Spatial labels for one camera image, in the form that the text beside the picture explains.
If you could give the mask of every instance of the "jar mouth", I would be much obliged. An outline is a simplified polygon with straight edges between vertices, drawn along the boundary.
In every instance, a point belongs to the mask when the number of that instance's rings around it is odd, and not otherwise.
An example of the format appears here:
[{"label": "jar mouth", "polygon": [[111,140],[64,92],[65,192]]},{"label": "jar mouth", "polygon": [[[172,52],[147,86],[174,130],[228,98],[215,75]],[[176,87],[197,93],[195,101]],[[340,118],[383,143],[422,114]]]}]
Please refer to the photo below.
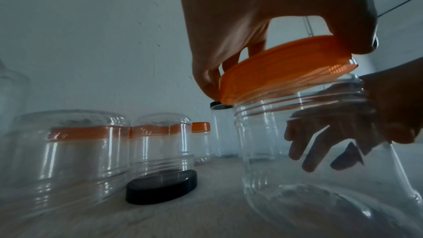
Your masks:
[{"label": "jar mouth", "polygon": [[235,101],[235,117],[238,119],[266,112],[303,109],[339,101],[367,102],[364,83],[355,74],[346,74],[338,79],[331,76],[311,76],[301,80],[309,82],[299,85],[296,81],[290,81],[243,95]]}]

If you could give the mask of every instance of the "human hand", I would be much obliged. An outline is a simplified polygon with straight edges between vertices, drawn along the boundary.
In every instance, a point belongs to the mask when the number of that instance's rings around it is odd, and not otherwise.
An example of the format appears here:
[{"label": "human hand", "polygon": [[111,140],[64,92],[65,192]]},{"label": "human hand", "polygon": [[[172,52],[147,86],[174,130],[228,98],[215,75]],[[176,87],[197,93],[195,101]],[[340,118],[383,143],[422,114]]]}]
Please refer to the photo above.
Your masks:
[{"label": "human hand", "polygon": [[[379,73],[362,76],[364,90],[378,111],[371,112],[366,103],[338,102],[307,108],[292,115],[285,131],[285,139],[292,141],[289,156],[299,160],[312,136],[317,135],[302,168],[313,172],[332,146],[354,139],[331,167],[342,170],[363,163],[365,156],[381,142],[412,143],[423,127],[423,58]],[[339,85],[325,93],[344,90]]]},{"label": "human hand", "polygon": [[241,50],[265,49],[267,28],[281,16],[323,17],[329,30],[355,54],[377,47],[373,0],[182,0],[193,76],[203,92],[219,100],[219,66],[238,63]]}]

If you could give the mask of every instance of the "orange lid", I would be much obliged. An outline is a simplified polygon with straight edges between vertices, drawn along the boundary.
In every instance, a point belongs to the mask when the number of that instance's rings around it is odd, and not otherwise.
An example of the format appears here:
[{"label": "orange lid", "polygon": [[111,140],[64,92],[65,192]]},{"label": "orange lid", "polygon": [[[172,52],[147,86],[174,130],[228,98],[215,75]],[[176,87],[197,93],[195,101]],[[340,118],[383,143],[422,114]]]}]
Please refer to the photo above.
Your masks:
[{"label": "orange lid", "polygon": [[189,124],[181,123],[181,124],[172,125],[171,126],[171,134],[182,133],[182,130],[184,132],[186,132],[188,130],[187,126],[190,127],[188,132],[191,132],[191,130],[190,130],[191,126]]},{"label": "orange lid", "polygon": [[169,135],[168,126],[133,126],[132,137]]},{"label": "orange lid", "polygon": [[209,132],[210,123],[209,122],[194,122],[192,130],[193,130],[193,133]]},{"label": "orange lid", "polygon": [[[351,52],[334,36],[292,41],[253,55],[231,67],[219,81],[220,101],[233,105],[239,97],[249,92],[280,83],[288,87],[303,86],[311,82],[309,77],[321,79],[330,75],[337,79],[357,66]],[[287,95],[296,92],[293,89]]]},{"label": "orange lid", "polygon": [[50,141],[87,141],[128,136],[129,128],[123,126],[92,126],[53,128],[48,135]]}]

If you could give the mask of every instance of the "jar neck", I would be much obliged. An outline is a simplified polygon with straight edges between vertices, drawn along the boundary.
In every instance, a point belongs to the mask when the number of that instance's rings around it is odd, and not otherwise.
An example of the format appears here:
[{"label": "jar neck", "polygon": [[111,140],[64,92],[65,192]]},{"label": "jar neck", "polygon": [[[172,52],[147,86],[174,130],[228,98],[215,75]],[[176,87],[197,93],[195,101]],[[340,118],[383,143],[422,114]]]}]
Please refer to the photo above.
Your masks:
[{"label": "jar neck", "polygon": [[235,118],[239,121],[247,116],[267,112],[307,109],[327,104],[353,104],[361,112],[373,112],[364,93],[363,81],[348,74],[330,81],[321,79],[316,83],[301,86],[287,84],[260,89],[244,95],[235,102]]}]

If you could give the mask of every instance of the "clear plastic jar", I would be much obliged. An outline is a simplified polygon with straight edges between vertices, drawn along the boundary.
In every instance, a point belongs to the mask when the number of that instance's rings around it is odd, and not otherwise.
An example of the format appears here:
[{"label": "clear plastic jar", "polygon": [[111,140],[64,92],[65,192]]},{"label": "clear plastic jar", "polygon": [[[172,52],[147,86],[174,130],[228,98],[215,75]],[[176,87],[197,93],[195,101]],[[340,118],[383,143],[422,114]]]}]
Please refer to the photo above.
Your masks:
[{"label": "clear plastic jar", "polygon": [[132,127],[129,179],[193,169],[188,150],[191,120],[176,113],[145,115]]},{"label": "clear plastic jar", "polygon": [[81,209],[122,190],[130,123],[107,112],[64,110],[20,116],[5,136],[0,209],[30,216]]},{"label": "clear plastic jar", "polygon": [[210,134],[209,122],[193,123],[189,146],[194,152],[194,161],[196,165],[208,163],[212,159],[210,153]]},{"label": "clear plastic jar", "polygon": [[29,87],[28,77],[7,69],[0,60],[0,137],[14,117],[24,113]]},{"label": "clear plastic jar", "polygon": [[210,103],[212,115],[213,149],[217,157],[237,157],[239,146],[234,126],[234,110],[231,105],[219,101]]},{"label": "clear plastic jar", "polygon": [[422,198],[361,80],[309,81],[235,102],[249,204],[293,237],[422,237]]}]

